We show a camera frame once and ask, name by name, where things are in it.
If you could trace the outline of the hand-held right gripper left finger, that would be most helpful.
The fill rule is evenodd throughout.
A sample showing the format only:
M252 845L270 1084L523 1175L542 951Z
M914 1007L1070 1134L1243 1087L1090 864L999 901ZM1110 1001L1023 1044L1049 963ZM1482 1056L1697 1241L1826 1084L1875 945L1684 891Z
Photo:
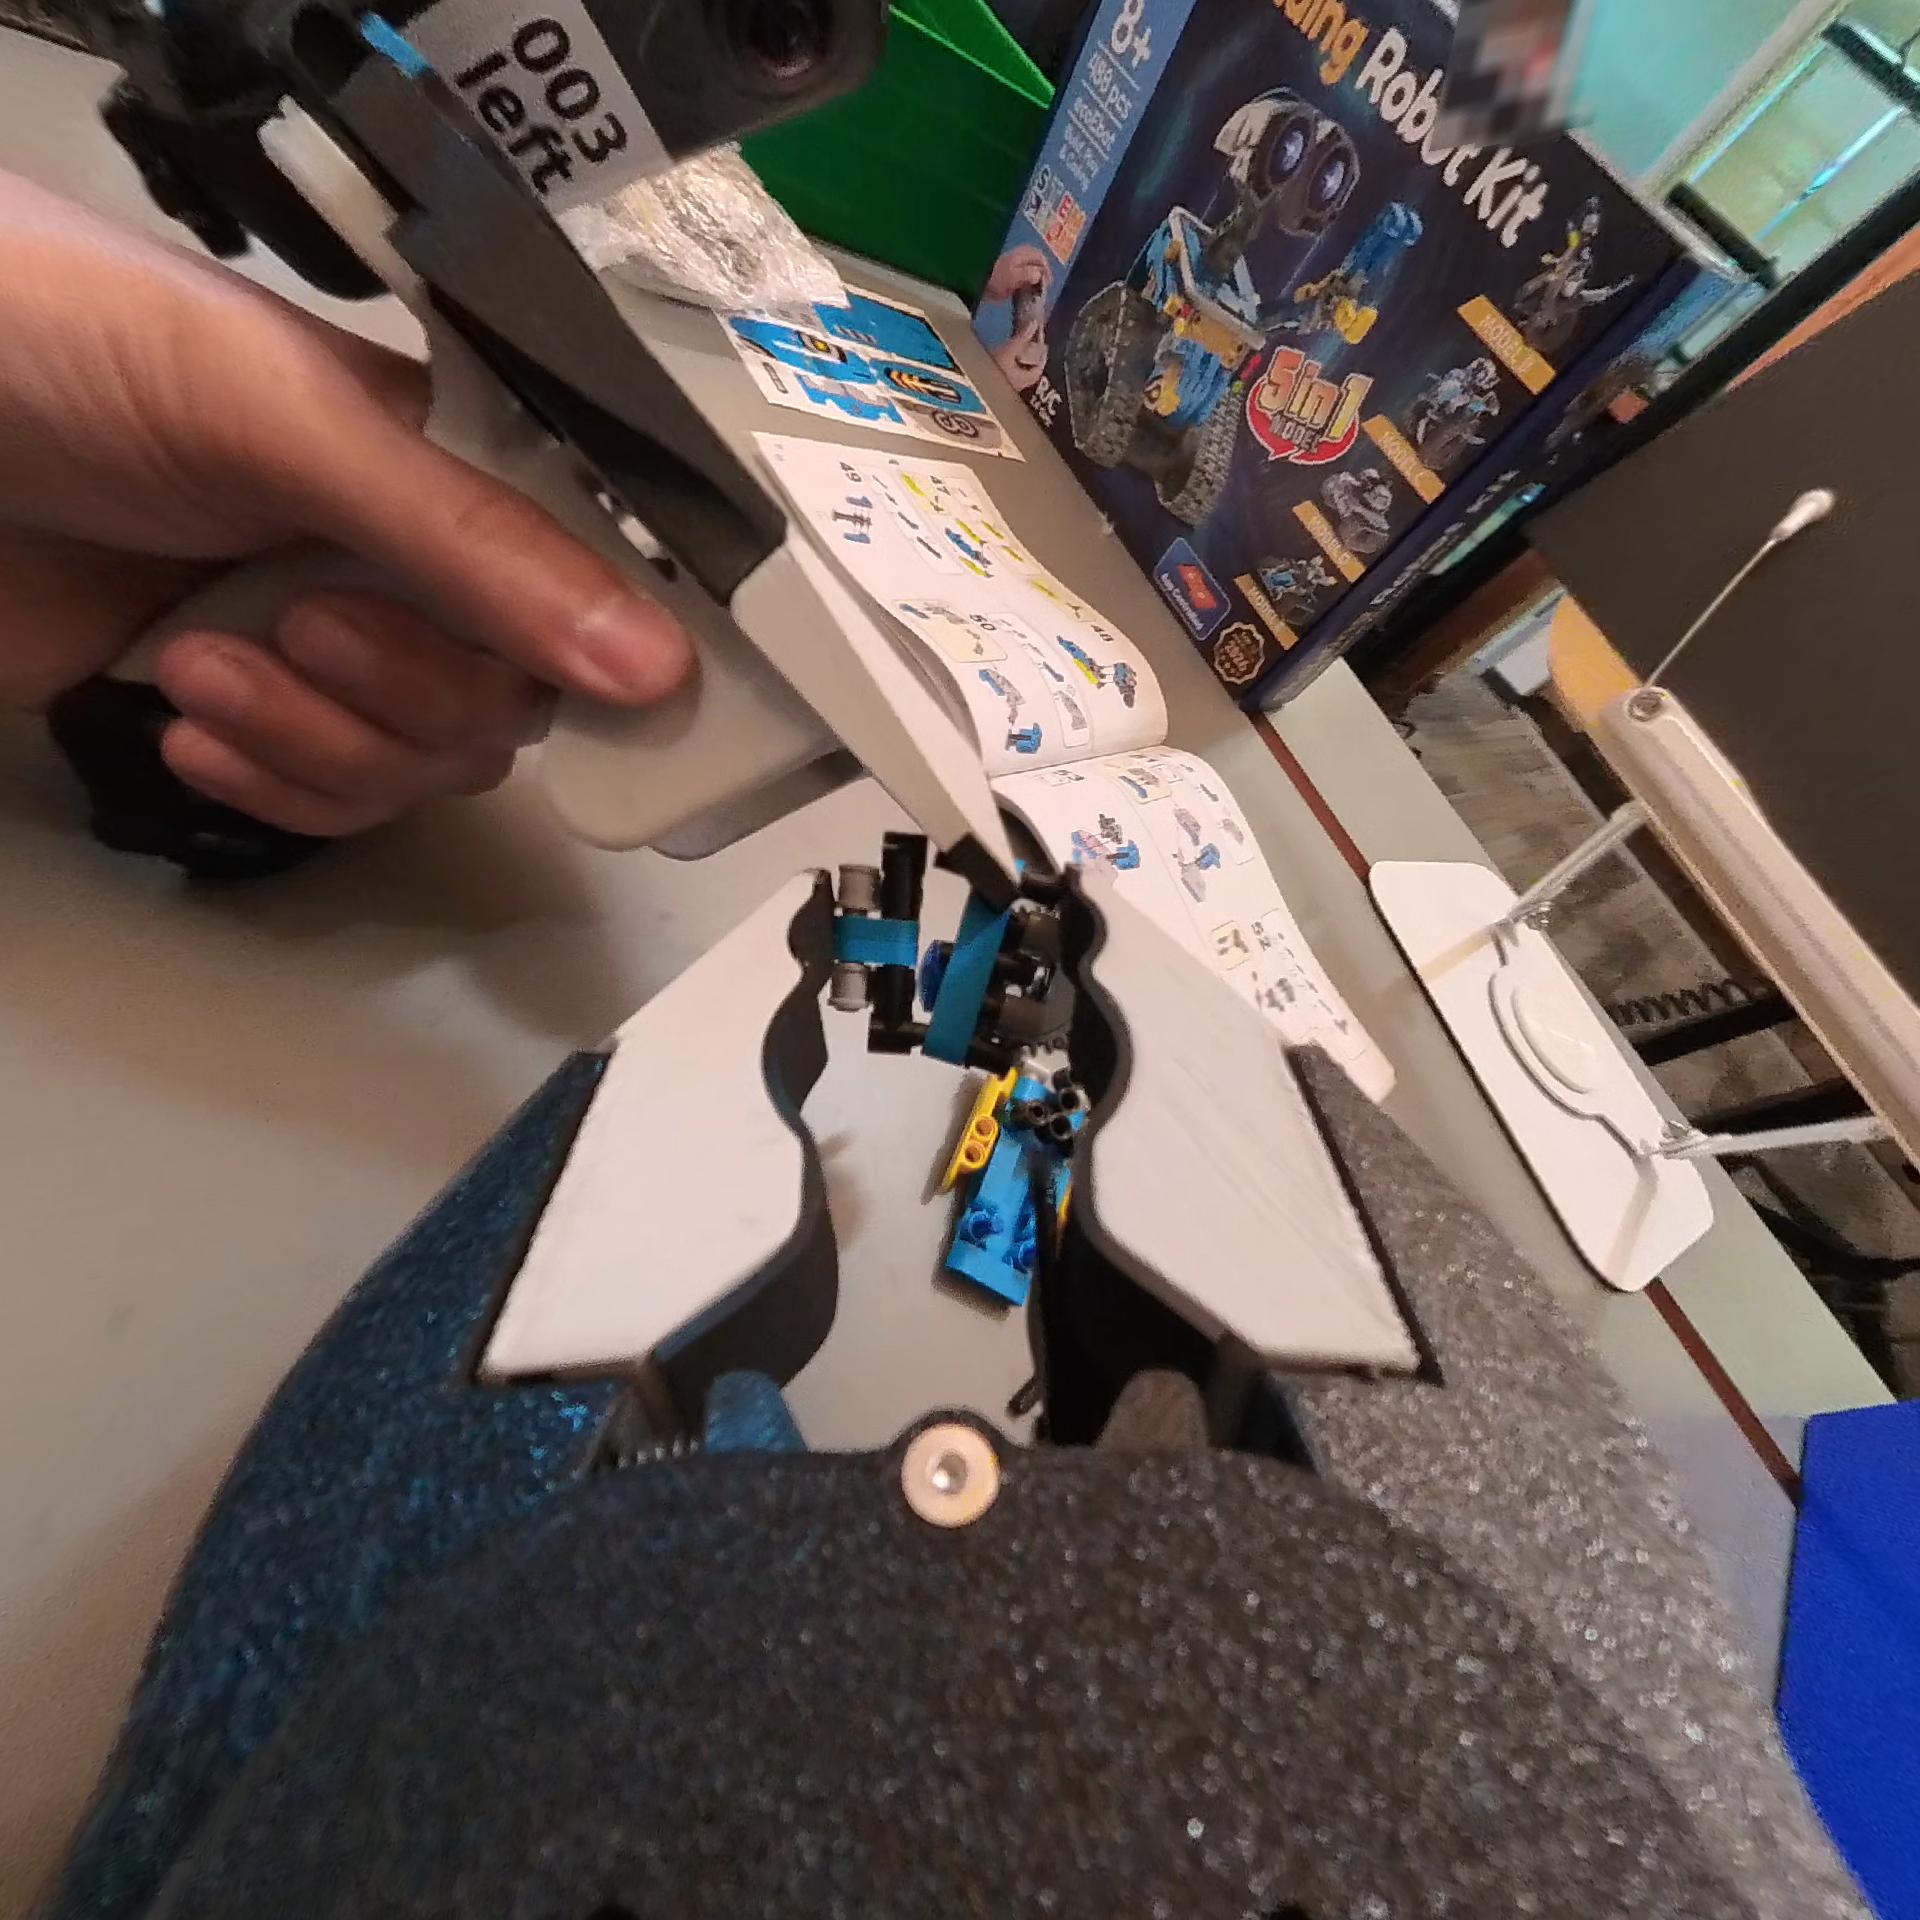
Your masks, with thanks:
M838 1307L807 1095L828 1065L825 871L777 887L612 1036L479 1373L625 1379L702 1403L794 1382Z

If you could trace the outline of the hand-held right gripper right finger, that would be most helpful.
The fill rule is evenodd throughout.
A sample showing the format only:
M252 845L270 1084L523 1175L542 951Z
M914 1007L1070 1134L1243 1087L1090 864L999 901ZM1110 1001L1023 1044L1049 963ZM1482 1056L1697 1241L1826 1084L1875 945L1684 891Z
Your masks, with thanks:
M1114 877L1065 877L1088 1096L1040 1278L1042 1406L1102 1419L1174 1371L1242 1419L1266 1379L1415 1379L1425 1348L1280 1033Z

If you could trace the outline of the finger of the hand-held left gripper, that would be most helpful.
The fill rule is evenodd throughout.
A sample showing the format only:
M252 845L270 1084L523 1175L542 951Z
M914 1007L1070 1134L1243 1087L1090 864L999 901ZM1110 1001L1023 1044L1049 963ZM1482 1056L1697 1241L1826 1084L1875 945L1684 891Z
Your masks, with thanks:
M954 718L806 531L790 531L727 607L955 872L1020 875L972 727Z

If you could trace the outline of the yellow blue brick assembly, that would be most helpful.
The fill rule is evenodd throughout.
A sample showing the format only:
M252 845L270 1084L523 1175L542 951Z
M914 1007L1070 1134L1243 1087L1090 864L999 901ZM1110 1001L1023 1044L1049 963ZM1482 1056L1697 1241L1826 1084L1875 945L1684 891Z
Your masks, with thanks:
M950 1279L999 1307L1027 1304L1065 1231L1086 1120L1088 1096L1059 1048L1027 1051L977 1084L939 1179Z

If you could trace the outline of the black blue brick assembly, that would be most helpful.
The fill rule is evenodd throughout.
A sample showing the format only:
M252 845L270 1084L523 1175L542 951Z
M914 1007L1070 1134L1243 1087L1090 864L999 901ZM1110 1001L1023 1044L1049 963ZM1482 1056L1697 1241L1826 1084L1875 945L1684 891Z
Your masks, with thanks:
M955 932L927 928L929 872L955 872L919 831L887 831L875 862L833 877L825 1001L866 1027L870 1051L970 1069L1070 1059L1090 1031L1106 921L1092 889L1023 869L1011 903L970 891Z

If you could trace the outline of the grey desk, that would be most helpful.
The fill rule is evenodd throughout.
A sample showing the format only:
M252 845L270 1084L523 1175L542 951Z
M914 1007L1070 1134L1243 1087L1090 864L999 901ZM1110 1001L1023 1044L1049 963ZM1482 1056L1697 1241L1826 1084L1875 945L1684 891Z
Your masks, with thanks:
M1801 1432L1889 1390L1720 1168L1713 1231L1599 1284L1380 926L1379 860L1482 847L1346 667L1248 720L1028 422L1023 539L1144 645L1400 1084L1388 1112L1600 1347L1769 1688ZM6 1916L80 1821L176 1568L348 1287L582 1044L897 812L855 783L698 864L575 845L539 785L424 809L259 887L176 887L80 828L6 718Z

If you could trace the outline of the person's left hand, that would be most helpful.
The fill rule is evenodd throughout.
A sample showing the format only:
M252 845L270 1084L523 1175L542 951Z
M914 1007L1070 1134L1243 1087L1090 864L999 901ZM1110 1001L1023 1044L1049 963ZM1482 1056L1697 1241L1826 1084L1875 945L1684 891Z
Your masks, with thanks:
M160 739L208 799L310 837L487 793L553 697L647 709L692 648L532 501L426 436L426 372L216 263L2 180L2 702L43 710L208 575L337 544L403 587L270 640L166 643Z

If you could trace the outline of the clear plastic bag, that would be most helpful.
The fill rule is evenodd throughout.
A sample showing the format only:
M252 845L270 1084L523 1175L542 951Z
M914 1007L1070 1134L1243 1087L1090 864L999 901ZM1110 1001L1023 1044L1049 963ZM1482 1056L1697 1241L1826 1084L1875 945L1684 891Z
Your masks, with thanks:
M810 245L737 144L692 156L560 216L603 280L716 312L769 310L807 293Z

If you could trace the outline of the building instruction booklet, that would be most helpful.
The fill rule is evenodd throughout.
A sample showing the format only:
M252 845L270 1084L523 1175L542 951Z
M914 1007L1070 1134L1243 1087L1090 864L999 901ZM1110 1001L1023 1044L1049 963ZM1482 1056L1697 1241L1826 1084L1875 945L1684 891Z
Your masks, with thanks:
M1168 743L1144 652L1018 539L962 464L759 431L784 502L966 704L996 799L1063 869L1119 896L1289 1046L1386 1101L1398 1073L1313 953L1246 807Z

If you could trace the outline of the blue white leaflet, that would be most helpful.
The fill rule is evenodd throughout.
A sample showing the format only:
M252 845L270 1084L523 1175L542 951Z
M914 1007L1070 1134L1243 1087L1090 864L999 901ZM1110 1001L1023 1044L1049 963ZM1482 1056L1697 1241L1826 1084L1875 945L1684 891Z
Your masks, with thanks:
M759 396L831 425L1020 462L1020 444L918 305L851 293L799 320L735 312L723 332Z

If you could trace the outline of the white stand base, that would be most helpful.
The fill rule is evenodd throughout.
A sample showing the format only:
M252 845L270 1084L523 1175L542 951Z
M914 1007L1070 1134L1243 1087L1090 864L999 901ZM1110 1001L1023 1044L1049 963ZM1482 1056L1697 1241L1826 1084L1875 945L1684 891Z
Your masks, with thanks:
M1644 1291L1714 1222L1703 1172L1519 894L1470 862L1388 860L1376 910L1593 1275Z

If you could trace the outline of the green plastic bin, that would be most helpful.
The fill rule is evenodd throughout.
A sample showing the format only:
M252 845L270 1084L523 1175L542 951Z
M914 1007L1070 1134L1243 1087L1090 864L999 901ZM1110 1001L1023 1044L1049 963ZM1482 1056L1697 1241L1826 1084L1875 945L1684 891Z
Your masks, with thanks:
M1051 104L990 5L902 1L864 87L738 149L807 236L979 299Z

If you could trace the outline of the dark blue toy set box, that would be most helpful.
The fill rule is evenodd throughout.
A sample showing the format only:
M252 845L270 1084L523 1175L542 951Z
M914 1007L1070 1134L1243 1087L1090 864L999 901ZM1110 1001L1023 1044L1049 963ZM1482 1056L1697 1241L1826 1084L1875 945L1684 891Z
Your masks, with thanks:
M1568 133L1450 142L1448 5L1099 5L977 334L1246 707L1570 436L1708 257Z

